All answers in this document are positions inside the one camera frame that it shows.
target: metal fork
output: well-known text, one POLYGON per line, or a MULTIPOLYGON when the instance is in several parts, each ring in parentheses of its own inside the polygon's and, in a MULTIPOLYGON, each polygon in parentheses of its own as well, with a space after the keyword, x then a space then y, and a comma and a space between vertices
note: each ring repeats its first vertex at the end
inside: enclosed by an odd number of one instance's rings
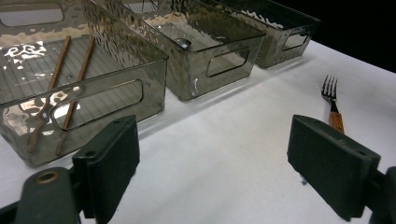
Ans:
POLYGON ((326 76, 321 89, 321 94, 324 99, 331 104, 330 125, 340 133, 344 133, 343 117, 336 105, 337 101, 337 78, 326 76))

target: wooden chopstick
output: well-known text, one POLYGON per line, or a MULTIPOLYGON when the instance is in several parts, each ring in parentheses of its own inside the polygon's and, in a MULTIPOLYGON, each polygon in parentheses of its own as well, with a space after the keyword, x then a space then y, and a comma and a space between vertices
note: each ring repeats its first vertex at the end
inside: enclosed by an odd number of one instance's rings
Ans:
MULTIPOLYGON (((56 63, 55 70, 52 73, 52 78, 49 83, 49 90, 52 90, 58 83, 59 75, 61 74, 62 66, 64 65, 64 58, 66 57, 67 51, 70 46, 71 36, 67 35, 64 41, 64 47, 62 48, 61 55, 59 56, 58 62, 56 63)), ((41 129, 46 124, 46 120, 43 119, 43 114, 46 113, 50 105, 50 96, 46 98, 46 103, 44 103, 41 110, 35 115, 36 118, 40 119, 40 123, 35 127, 32 134, 28 139, 27 151, 33 152, 38 142, 38 137, 41 129)))
MULTIPOLYGON (((87 72, 87 68, 90 63, 90 58, 92 56, 94 46, 95 46, 95 38, 91 37, 90 45, 87 48, 87 51, 85 53, 84 62, 82 63, 81 70, 79 71, 78 81, 81 81, 85 78, 85 74, 87 72)), ((64 126, 63 126, 64 130, 69 129, 70 123, 73 119, 74 112, 76 111, 76 107, 77 107, 76 101, 70 103, 69 109, 67 110, 66 118, 64 119, 64 126)), ((55 151, 55 154, 58 156, 62 152, 64 140, 66 139, 66 137, 67 137, 67 133, 61 134, 61 140, 58 143, 58 146, 56 147, 56 151, 55 151)))

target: white tablecloth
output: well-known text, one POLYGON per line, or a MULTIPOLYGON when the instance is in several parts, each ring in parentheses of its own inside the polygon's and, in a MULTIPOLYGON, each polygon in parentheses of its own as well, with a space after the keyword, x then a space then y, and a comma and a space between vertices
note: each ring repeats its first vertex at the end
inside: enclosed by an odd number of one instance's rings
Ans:
MULTIPOLYGON (((346 135, 381 155, 385 173, 396 165, 396 74, 311 41, 303 57, 191 102, 166 91, 165 110, 138 124, 141 162, 111 223, 345 223, 287 161, 294 114, 329 120, 327 75, 338 77, 346 135)), ((0 207, 70 160, 31 169, 0 137, 0 207)))

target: fork tines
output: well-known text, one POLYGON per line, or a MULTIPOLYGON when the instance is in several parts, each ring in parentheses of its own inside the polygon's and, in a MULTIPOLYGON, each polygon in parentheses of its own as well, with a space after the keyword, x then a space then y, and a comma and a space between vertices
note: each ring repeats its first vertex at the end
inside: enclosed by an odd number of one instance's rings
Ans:
POLYGON ((322 93, 336 99, 337 94, 337 78, 326 76, 323 82, 322 93))

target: clear plastic storage bin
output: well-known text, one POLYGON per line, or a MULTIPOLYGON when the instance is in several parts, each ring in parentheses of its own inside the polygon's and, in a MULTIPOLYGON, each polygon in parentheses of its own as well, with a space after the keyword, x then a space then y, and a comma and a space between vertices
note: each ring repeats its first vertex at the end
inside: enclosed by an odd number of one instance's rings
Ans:
POLYGON ((167 59, 89 1, 1 1, 0 134, 26 165, 53 161, 163 111, 167 59))
POLYGON ((265 36, 196 0, 159 0, 149 12, 107 2, 112 14, 169 56, 166 85, 182 101, 248 77, 265 36))
POLYGON ((320 20, 269 0, 201 0, 267 33, 256 64, 262 68, 303 55, 320 20))

